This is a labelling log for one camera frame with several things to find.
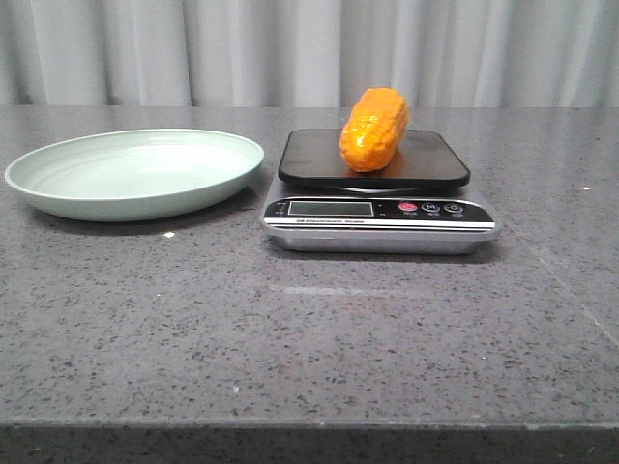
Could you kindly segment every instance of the digital kitchen scale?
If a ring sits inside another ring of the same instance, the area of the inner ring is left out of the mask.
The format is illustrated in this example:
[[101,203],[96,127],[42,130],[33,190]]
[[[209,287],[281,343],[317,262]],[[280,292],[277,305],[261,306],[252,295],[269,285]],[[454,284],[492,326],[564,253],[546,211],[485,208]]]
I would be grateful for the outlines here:
[[261,215],[281,247],[299,251],[466,254],[501,223],[443,138],[408,130],[390,164],[357,173],[341,130],[296,130]]

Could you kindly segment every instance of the lcd screen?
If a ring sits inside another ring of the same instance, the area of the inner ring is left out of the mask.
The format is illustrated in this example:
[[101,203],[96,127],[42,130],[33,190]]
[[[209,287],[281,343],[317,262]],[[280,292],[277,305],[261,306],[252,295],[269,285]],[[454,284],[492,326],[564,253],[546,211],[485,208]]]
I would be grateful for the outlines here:
[[374,216],[369,201],[291,201],[291,216]]

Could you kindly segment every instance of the orange corn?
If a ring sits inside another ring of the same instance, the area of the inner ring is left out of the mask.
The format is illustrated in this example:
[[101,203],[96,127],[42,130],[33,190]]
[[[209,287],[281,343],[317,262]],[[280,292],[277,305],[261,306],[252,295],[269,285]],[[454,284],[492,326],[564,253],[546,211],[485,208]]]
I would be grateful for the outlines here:
[[341,132],[341,156],[357,172],[382,169],[396,153],[408,119],[406,99],[397,90],[367,89]]

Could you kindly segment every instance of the plastic plate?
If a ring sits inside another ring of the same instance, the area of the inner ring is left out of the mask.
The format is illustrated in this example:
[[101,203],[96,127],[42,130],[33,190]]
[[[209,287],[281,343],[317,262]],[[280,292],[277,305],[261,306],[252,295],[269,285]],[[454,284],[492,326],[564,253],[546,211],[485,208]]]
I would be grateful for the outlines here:
[[30,152],[5,171],[33,207],[64,218],[130,221],[188,213],[242,190],[264,151],[239,135],[156,129],[102,133]]

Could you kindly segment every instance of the scale button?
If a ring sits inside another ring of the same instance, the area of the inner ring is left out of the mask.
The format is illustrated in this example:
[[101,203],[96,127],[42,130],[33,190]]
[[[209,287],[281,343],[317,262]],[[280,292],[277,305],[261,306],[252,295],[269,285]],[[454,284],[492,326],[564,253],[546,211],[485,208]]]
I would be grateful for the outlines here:
[[444,206],[444,208],[445,211],[448,213],[453,213],[454,215],[459,215],[464,211],[464,208],[457,203],[448,203]]
[[417,205],[415,203],[411,203],[410,201],[400,201],[398,208],[402,211],[417,211]]
[[422,210],[428,213],[438,213],[441,208],[436,203],[423,203]]

